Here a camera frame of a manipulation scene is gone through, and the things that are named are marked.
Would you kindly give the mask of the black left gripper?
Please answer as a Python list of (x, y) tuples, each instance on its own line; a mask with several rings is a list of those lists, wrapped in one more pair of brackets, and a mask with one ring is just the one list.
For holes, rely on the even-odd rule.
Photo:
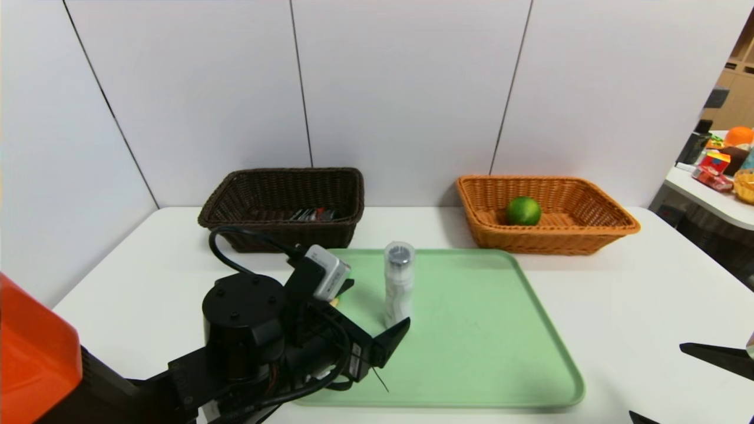
[[(355, 285), (345, 279), (336, 293), (340, 298)], [(329, 303), (310, 301), (297, 317), (293, 335), (286, 336), (286, 370), (296, 383), (310, 377), (323, 378), (346, 355), (345, 368), (338, 375), (358, 383), (369, 368), (384, 368), (411, 327), (410, 317), (401, 320), (372, 339), (364, 330)]]

